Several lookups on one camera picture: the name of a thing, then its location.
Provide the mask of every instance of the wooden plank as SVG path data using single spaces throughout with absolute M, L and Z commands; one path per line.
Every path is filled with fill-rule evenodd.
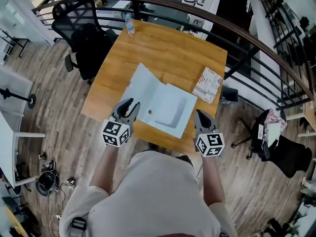
M 194 36 L 164 26 L 135 20 L 136 33 L 122 31 L 107 55 L 86 98 L 81 113 L 103 121 L 120 101 L 139 63 L 160 81 L 191 93 L 205 67 L 224 76 L 227 51 Z M 195 109 L 215 117 L 221 87 L 212 104 L 197 100 Z M 148 142 L 184 153 L 195 154 L 193 115 L 181 139 L 145 123 L 134 123 L 134 135 Z

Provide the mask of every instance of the metal railing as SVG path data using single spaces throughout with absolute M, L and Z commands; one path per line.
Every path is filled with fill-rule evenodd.
M 276 44 L 277 53 L 287 62 L 287 64 L 299 75 L 300 79 L 308 81 L 309 89 L 313 91 L 313 81 L 311 77 L 311 67 L 307 60 L 302 39 L 305 37 L 302 29 L 298 28 L 299 21 L 294 15 L 289 15 L 285 9 L 283 0 L 260 0 L 267 15 Z M 291 84 L 299 95 L 304 93 L 296 89 L 295 81 L 289 79 L 288 75 L 283 78 Z
M 246 85 L 247 87 L 251 88 L 261 96 L 265 97 L 269 101 L 271 101 L 278 110 L 280 109 L 287 109 L 293 106 L 301 105 L 303 103 L 309 102 L 313 99 L 312 85 L 305 85 L 304 82 L 301 80 L 299 75 L 273 50 L 271 50 L 268 46 L 264 43 L 255 39 L 250 33 L 246 32 L 242 28 L 234 25 L 233 23 L 225 20 L 219 16 L 216 16 L 212 13 L 209 13 L 205 10 L 193 7 L 191 5 L 187 5 L 181 3 L 176 0 L 129 0 L 131 1 L 131 8 L 112 8 L 112 7 L 103 7 L 97 8 L 100 11 L 118 11 L 122 14 L 121 18 L 114 18 L 114 17 L 98 17 L 98 20 L 110 20 L 111 22 L 124 22 L 123 13 L 131 13 L 136 20 L 140 20 L 141 17 L 153 17 L 162 19 L 165 21 L 169 21 L 172 23 L 177 24 L 178 26 L 184 26 L 188 29 L 191 29 L 195 32 L 201 32 L 207 34 L 208 36 L 212 37 L 214 40 L 219 41 L 224 46 L 229 46 L 230 49 L 237 51 L 239 53 L 236 56 L 236 52 L 229 52 L 228 57 L 230 60 L 234 61 L 234 64 L 227 63 L 226 66 L 230 68 L 230 71 L 225 73 L 224 79 L 229 77 L 239 81 L 240 83 Z M 33 10 L 33 12 L 40 17 L 41 21 L 51 30 L 51 24 L 47 23 L 48 21 L 53 20 L 51 16 L 51 10 L 53 6 L 55 6 L 58 2 L 51 2 L 49 4 L 45 4 L 43 6 L 39 6 Z M 171 18 L 165 15 L 156 14 L 155 12 L 148 12 L 143 11 L 141 9 L 140 3 L 146 3 L 149 5 L 159 5 L 171 9 L 175 9 L 177 11 L 182 11 L 194 16 L 197 16 L 205 21 L 212 22 L 214 25 L 225 29 L 226 31 L 231 31 L 235 35 L 239 36 L 242 39 L 243 43 L 246 43 L 247 46 L 251 46 L 251 48 L 244 48 L 241 46 L 239 42 L 234 43 L 229 41 L 225 38 L 225 36 L 220 36 L 212 31 L 207 31 L 199 27 L 196 24 L 190 24 L 189 22 L 185 22 L 183 20 L 179 20 L 176 18 Z M 111 26 L 111 25 L 102 25 L 102 28 L 106 29 L 114 29 L 114 30 L 122 30 L 123 27 L 120 26 Z M 263 52 L 267 56 L 269 56 L 275 63 L 279 65 L 279 69 L 281 74 L 278 71 L 273 70 L 255 55 L 259 52 Z M 262 68 L 267 70 L 267 73 L 262 73 L 261 71 L 253 68 L 249 63 L 250 60 L 253 59 L 256 61 Z M 233 76 L 234 73 L 238 73 L 241 68 L 246 67 L 251 71 L 251 73 L 255 74 L 254 76 L 246 75 L 246 77 L 252 82 L 251 84 L 255 83 L 260 86 L 260 89 L 255 88 L 253 85 L 248 84 L 244 80 L 240 80 L 237 76 Z M 283 78 L 282 75 L 286 75 L 289 79 L 292 79 L 295 84 L 295 88 L 290 85 L 290 81 Z

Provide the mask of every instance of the water bottle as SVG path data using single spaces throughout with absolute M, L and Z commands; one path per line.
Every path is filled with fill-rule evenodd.
M 125 24 L 126 24 L 128 34 L 132 36 L 135 33 L 135 27 L 134 27 L 133 19 L 130 16 L 130 14 L 126 15 Z

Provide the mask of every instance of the metal frame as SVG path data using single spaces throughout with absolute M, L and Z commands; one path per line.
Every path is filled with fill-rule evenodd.
M 234 25 L 233 23 L 231 23 L 231 22 L 229 22 L 221 17 L 218 17 L 214 14 L 211 14 L 205 10 L 181 3 L 181 2 L 176 1 L 176 0 L 130 0 L 130 1 L 132 1 L 132 3 L 133 3 L 133 9 L 99 8 L 98 10 L 120 11 L 120 12 L 132 13 L 134 15 L 134 18 L 138 19 L 138 20 L 141 18 L 140 17 L 141 15 L 147 15 L 149 17 L 163 19 L 163 20 L 170 21 L 170 22 L 173 22 L 173 23 L 176 23 L 179 25 L 187 26 L 187 27 L 191 28 L 192 30 L 205 33 L 205 34 L 215 38 L 216 40 L 221 41 L 225 45 L 228 45 L 228 46 L 234 48 L 235 50 L 238 50 L 238 52 L 242 53 L 242 58 L 236 58 L 236 57 L 232 56 L 231 54 L 228 54 L 228 57 L 232 58 L 234 61 L 236 61 L 236 63 L 232 64 L 232 65 L 227 64 L 227 66 L 229 66 L 231 68 L 231 70 L 229 72 L 225 73 L 224 79 L 231 77 L 231 78 L 235 79 L 236 81 L 241 82 L 242 84 L 246 85 L 247 87 L 251 88 L 252 90 L 257 92 L 258 94 L 260 94 L 261 96 L 263 96 L 266 99 L 268 99 L 269 101 L 271 101 L 275 106 L 277 106 L 278 109 L 287 109 L 287 108 L 290 108 L 292 106 L 296 106 L 296 105 L 301 104 L 302 101 L 304 101 L 304 102 L 310 101 L 310 99 L 312 99 L 314 97 L 312 91 L 310 90 L 310 87 L 307 87 L 303 83 L 303 81 L 301 80 L 301 77 L 298 76 L 296 74 L 296 72 L 283 59 L 281 59 L 277 54 L 275 54 L 275 52 L 273 50 L 271 50 L 269 47 L 267 47 L 264 43 L 262 43 L 258 39 L 255 39 L 253 36 L 250 35 L 250 33 L 246 32 L 242 28 Z M 155 13 L 141 11 L 140 6 L 139 6 L 140 2 L 146 2 L 146 3 L 151 3 L 151 4 L 160 5 L 160 6 L 164 6 L 164 7 L 169 7 L 172 9 L 176 9 L 179 11 L 183 11 L 183 12 L 198 16 L 204 20 L 210 21 L 219 27 L 222 27 L 226 30 L 229 30 L 229 31 L 237 34 L 238 36 L 243 38 L 243 40 L 245 40 L 249 45 L 251 45 L 252 49 L 250 51 L 245 50 L 244 48 L 242 48 L 238 44 L 233 43 L 233 42 L 225 39 L 222 36 L 216 35 L 213 32 L 209 32 L 209 31 L 207 31 L 207 30 L 205 30 L 197 25 L 191 25 L 188 22 L 183 22 L 183 21 L 180 21 L 180 20 L 177 20 L 174 18 L 163 16 L 163 15 L 157 15 Z M 55 6 L 57 3 L 58 2 L 51 2 L 49 4 L 39 6 L 39 7 L 35 8 L 33 10 L 33 12 L 36 14 L 37 12 L 41 11 L 44 8 L 49 8 L 49 7 Z M 41 17 L 43 15 L 49 15 L 49 14 L 50 13 L 38 14 L 37 17 Z M 85 16 L 80 16 L 80 17 L 74 16 L 72 18 L 76 19 L 76 18 L 81 18 L 81 17 L 85 18 Z M 104 19 L 104 20 L 124 22 L 124 20 L 121 18 L 109 18 L 109 17 L 98 17 L 98 18 Z M 50 27 L 51 24 L 45 23 L 46 21 L 49 21 L 49 20 L 53 20 L 53 18 L 48 18 L 48 19 L 42 18 L 41 19 L 41 21 L 46 26 Z M 121 27 L 115 27 L 115 26 L 101 25 L 101 27 L 107 28 L 107 29 L 122 30 Z M 280 66 L 280 70 L 283 71 L 284 73 L 286 73 L 287 78 L 288 78 L 288 76 L 293 78 L 294 88 L 292 86 L 290 86 L 288 79 L 282 78 L 282 76 L 278 75 L 268 65 L 266 65 L 265 63 L 263 63 L 261 60 L 259 60 L 257 57 L 254 56 L 258 51 L 264 52 L 271 59 L 273 59 Z M 265 76 L 261 72 L 257 71 L 252 66 L 248 65 L 247 61 L 249 61 L 250 59 L 253 59 L 254 61 L 258 62 L 265 69 L 267 69 L 270 73 L 272 73 L 272 75 L 274 77 L 276 77 L 278 80 L 280 80 L 281 87 L 276 85 L 270 78 L 267 78 L 267 76 Z M 251 80 L 252 82 L 259 85 L 265 91 L 270 93 L 276 100 L 271 99 L 270 97 L 266 96 L 264 93 L 260 92 L 258 89 L 255 89 L 252 86 L 248 85 L 247 83 L 241 81 L 240 79 L 232 76 L 234 73 L 236 73 L 236 72 L 238 73 L 238 70 L 243 66 L 248 67 L 251 71 L 253 71 L 258 76 L 260 76 L 261 78 L 266 80 L 272 87 L 274 87 L 278 91 L 280 91 L 280 96 L 278 94 L 276 94 L 275 92 L 273 92 L 269 86 L 263 85 L 262 83 L 260 83 L 259 81 L 257 81 L 256 79 L 254 79 L 250 76 L 246 76 L 246 77 L 249 80 Z M 307 96 L 307 98 L 304 100 L 302 100 L 303 95 Z

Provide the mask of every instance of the floor plank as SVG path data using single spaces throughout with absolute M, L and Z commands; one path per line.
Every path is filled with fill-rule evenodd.
M 22 139 L 19 143 L 19 151 L 22 152 L 19 160 L 26 162 L 31 176 L 37 175 L 41 170 L 38 154 L 46 151 L 48 159 L 57 162 L 60 182 L 74 176 L 78 185 L 87 185 L 104 145 L 99 133 L 100 124 L 80 114 L 89 85 L 80 78 L 78 71 L 67 73 L 64 57 L 71 53 L 69 46 L 62 40 L 53 47 L 29 43 L 21 59 L 17 57 L 18 53 L 19 47 L 16 47 L 6 64 L 32 80 L 32 93 L 37 95 L 35 108 L 25 111 L 21 130 L 46 133 L 44 139 Z M 249 144 L 235 149 L 230 147 L 232 142 L 247 136 L 247 131 L 237 122 L 237 118 L 242 116 L 251 123 L 260 113 L 257 108 L 240 101 L 238 104 L 220 106 L 216 115 L 226 144 L 217 162 L 226 193 L 227 209 L 240 236 L 260 230 L 271 217 L 286 222 L 297 208 L 300 182 L 305 175 L 297 173 L 288 179 L 276 166 L 270 162 L 261 162 L 256 155 L 246 160 Z M 301 132 L 303 128 L 299 127 L 299 120 L 291 120 L 284 135 L 309 146 L 314 152 L 315 137 L 298 138 L 297 134 Z M 145 142 L 131 138 L 120 149 L 113 190 L 123 177 L 131 157 L 146 149 L 146 146 Z M 201 161 L 194 158 L 193 162 L 200 176 Z M 30 188 L 31 193 L 22 188 L 23 197 L 37 216 L 42 235 L 51 236 L 49 222 L 51 216 L 62 209 L 64 195 L 52 193 L 49 197 L 42 197 L 34 184 Z M 66 204 L 72 191 L 67 187 L 63 190 Z M 54 230 L 58 229 L 55 218 L 51 226 Z

